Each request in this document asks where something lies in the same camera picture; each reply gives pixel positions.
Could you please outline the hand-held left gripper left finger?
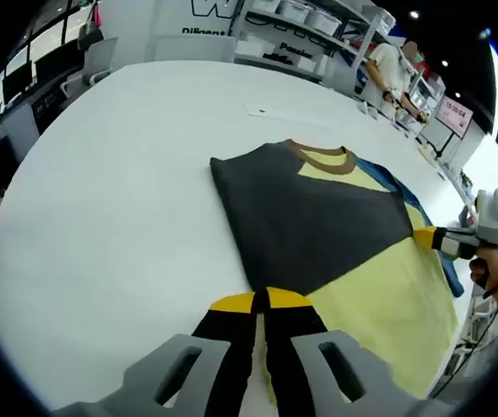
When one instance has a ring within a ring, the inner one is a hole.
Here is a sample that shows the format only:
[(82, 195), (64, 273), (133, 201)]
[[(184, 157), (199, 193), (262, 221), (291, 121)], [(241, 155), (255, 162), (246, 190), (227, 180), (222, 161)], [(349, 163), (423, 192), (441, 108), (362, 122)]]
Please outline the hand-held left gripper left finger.
[(191, 334), (177, 334), (126, 369), (122, 385), (55, 416), (237, 416), (252, 372), (253, 293), (215, 301)]

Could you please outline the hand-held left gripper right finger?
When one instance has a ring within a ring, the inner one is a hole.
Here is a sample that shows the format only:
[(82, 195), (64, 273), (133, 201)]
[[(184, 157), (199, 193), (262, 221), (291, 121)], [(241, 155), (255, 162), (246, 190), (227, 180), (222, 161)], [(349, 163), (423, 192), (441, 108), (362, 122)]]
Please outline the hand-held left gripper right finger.
[(308, 298), (267, 288), (266, 367), (281, 416), (453, 416), (455, 407), (419, 399), (388, 364), (342, 331), (329, 331)]

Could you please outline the person's right hand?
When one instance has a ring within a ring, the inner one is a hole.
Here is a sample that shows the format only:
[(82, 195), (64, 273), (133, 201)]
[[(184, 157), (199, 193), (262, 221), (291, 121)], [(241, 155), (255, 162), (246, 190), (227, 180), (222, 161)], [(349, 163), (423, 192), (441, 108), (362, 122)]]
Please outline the person's right hand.
[(476, 257), (469, 263), (470, 278), (478, 284), (484, 283), (484, 289), (490, 290), (498, 285), (498, 248), (481, 247)]

